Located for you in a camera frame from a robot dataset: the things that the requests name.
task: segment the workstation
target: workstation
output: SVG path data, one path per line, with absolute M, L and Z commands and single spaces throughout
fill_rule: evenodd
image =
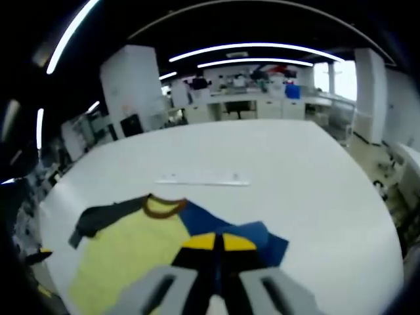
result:
M 297 76 L 306 69 L 275 65 L 263 69 L 242 66 L 204 71 L 199 89 L 194 83 L 196 76 L 165 82 L 171 93 L 161 116 L 170 117 L 182 110 L 189 124 L 237 119 L 312 120 L 328 131 L 342 131 L 343 135 L 332 134 L 343 143 L 348 140 L 356 117 L 355 101 L 300 85 Z M 217 73 L 231 74 L 215 78 Z

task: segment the blue cloth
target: blue cloth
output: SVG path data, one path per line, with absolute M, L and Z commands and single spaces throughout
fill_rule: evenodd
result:
M 301 87 L 294 84 L 286 84 L 285 94 L 287 98 L 298 100 L 301 98 Z
M 191 201 L 178 215 L 191 236 L 226 232 L 250 240 L 257 246 L 260 258 L 267 267 L 280 265 L 289 244 L 287 240 L 271 234 L 261 221 L 236 226 L 215 217 Z

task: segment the wall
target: wall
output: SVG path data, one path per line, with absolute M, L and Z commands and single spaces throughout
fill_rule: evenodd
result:
M 299 85 L 314 87 L 314 67 L 304 67 L 299 69 L 300 70 L 297 73 Z
M 380 144 L 387 115 L 387 80 L 383 59 L 369 48 L 355 49 L 357 115 L 354 131 L 368 142 Z
M 183 107 L 190 103 L 187 85 L 182 79 L 175 79 L 171 82 L 171 97 L 174 107 Z
M 410 144 L 420 151 L 420 96 L 412 79 L 387 69 L 388 114 L 384 140 Z
M 79 136 L 73 130 L 71 121 L 66 121 L 61 125 L 61 136 L 72 161 L 77 161 L 83 155 L 83 146 L 80 143 Z
M 161 127 L 154 120 L 165 109 L 154 48 L 123 47 L 101 65 L 100 80 L 118 138 L 124 138 L 120 121 L 132 114 L 138 114 L 144 131 Z

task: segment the table surface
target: table surface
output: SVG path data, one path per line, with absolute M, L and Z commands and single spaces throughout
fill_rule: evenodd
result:
M 156 184 L 179 169 L 236 171 L 250 186 Z M 88 207 L 147 193 L 186 197 L 235 224 L 263 221 L 289 240 L 280 268 L 327 314 L 378 314 L 403 284 L 400 244 L 389 212 L 356 162 L 308 121 L 202 123 L 132 136 L 90 151 L 40 205 L 47 265 L 67 295 L 83 246 L 68 238 Z
M 305 102 L 305 104 L 313 104 L 326 107 L 331 107 L 331 105 L 333 104 L 332 100 L 318 96 L 303 96 L 302 99 Z

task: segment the floor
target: floor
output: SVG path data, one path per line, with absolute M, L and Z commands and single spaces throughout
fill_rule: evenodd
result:
M 366 144 L 362 139 L 353 135 L 350 140 L 350 146 L 346 148 L 346 150 L 362 167 L 372 182 L 380 180 L 385 186 L 390 187 L 386 205 L 392 215 L 395 225 L 398 226 L 401 223 L 401 220 L 407 215 L 409 209 L 399 191 L 393 186 L 395 183 L 394 176 L 386 178 L 385 172 L 377 166 L 378 161 L 389 160 L 386 147 Z

